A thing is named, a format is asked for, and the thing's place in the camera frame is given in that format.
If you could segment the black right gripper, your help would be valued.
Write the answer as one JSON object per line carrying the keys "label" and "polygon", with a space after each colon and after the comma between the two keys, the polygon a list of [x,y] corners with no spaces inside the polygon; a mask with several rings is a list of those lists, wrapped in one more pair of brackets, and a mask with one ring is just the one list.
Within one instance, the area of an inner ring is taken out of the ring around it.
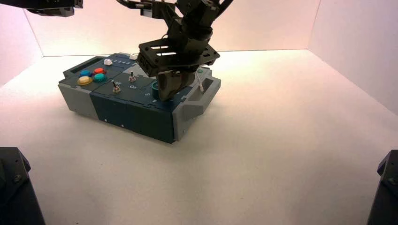
{"label": "black right gripper", "polygon": [[146,74],[158,75],[161,101],[169,101],[191,85],[195,80],[195,68],[212,65],[220,57],[209,45],[212,34],[212,27],[174,19],[168,26],[167,38],[139,45],[138,64]]}

